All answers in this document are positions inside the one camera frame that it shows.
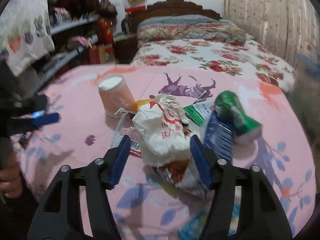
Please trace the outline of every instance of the pink cloth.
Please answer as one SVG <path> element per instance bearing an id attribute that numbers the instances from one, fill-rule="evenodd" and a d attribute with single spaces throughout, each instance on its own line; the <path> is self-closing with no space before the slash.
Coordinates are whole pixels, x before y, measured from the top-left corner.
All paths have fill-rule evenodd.
<path id="1" fill-rule="evenodd" d="M 43 194 L 62 165 L 86 166 L 110 148 L 119 119 L 108 117 L 106 124 L 97 87 L 97 82 L 109 73 L 122 74 L 136 100 L 161 91 L 176 95 L 180 104 L 187 106 L 204 90 L 212 98 L 224 90 L 234 91 L 246 113 L 263 124 L 263 135 L 247 147 L 235 145 L 233 164 L 247 168 L 257 164 L 263 169 L 294 235 L 306 224 L 315 204 L 315 167 L 306 137 L 286 97 L 276 86 L 214 71 L 90 65 L 67 72 L 45 91 L 50 98 L 50 111 L 59 112 L 61 121 L 36 132 L 27 150 L 18 154 L 36 196 Z M 170 185 L 160 186 L 143 168 L 140 158 L 129 156 L 119 185 L 107 192 L 115 220 L 126 239 L 172 239 L 176 230 L 210 199 L 199 199 Z M 90 235 L 84 191 L 81 202 L 84 230 Z"/>

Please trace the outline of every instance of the beige curtain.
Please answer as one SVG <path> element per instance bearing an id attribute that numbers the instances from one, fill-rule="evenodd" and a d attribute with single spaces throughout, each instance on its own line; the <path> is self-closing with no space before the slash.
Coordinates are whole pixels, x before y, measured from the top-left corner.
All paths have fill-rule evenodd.
<path id="1" fill-rule="evenodd" d="M 320 47 L 319 16 L 309 0 L 225 0 L 225 17 L 297 67 L 305 42 Z"/>

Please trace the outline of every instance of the paper cup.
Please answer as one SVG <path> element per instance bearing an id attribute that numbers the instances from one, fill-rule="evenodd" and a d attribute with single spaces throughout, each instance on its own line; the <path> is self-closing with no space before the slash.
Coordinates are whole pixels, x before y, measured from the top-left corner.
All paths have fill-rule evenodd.
<path id="1" fill-rule="evenodd" d="M 120 118 L 122 113 L 114 115 L 119 108 L 135 112 L 135 100 L 122 76 L 107 76 L 99 84 L 99 93 L 108 116 Z"/>

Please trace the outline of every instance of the metal bolt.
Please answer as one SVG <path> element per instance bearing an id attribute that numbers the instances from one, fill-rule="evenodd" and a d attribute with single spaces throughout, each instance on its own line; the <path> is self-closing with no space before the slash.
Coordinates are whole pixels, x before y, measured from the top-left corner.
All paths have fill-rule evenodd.
<path id="1" fill-rule="evenodd" d="M 22 103 L 20 103 L 20 102 L 15 102 L 15 103 L 14 103 L 14 106 L 15 106 L 15 107 L 18 107 L 18 108 L 21 108 L 21 107 L 22 107 Z"/>
<path id="2" fill-rule="evenodd" d="M 227 164 L 227 161 L 225 159 L 218 159 L 218 164 L 220 165 L 226 165 Z"/>
<path id="3" fill-rule="evenodd" d="M 251 168 L 252 168 L 252 170 L 255 171 L 255 172 L 261 171 L 260 167 L 257 166 L 257 165 L 253 165 Z"/>
<path id="4" fill-rule="evenodd" d="M 63 166 L 61 167 L 61 171 L 62 171 L 62 172 L 66 172 L 66 171 L 68 171 L 68 170 L 70 170 L 70 166 L 69 166 L 69 165 L 63 165 Z"/>
<path id="5" fill-rule="evenodd" d="M 104 163 L 104 159 L 98 158 L 98 159 L 96 159 L 96 160 L 94 161 L 94 163 L 97 164 L 97 165 L 101 165 L 101 164 Z"/>

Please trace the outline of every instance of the bed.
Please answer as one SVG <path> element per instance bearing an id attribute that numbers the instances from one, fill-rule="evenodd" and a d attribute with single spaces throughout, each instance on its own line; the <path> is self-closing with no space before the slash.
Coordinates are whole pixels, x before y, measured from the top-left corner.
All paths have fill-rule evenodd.
<path id="1" fill-rule="evenodd" d="M 279 86 L 288 94 L 295 70 L 233 22 L 184 0 L 167 0 L 125 20 L 137 33 L 133 64 L 223 72 Z"/>

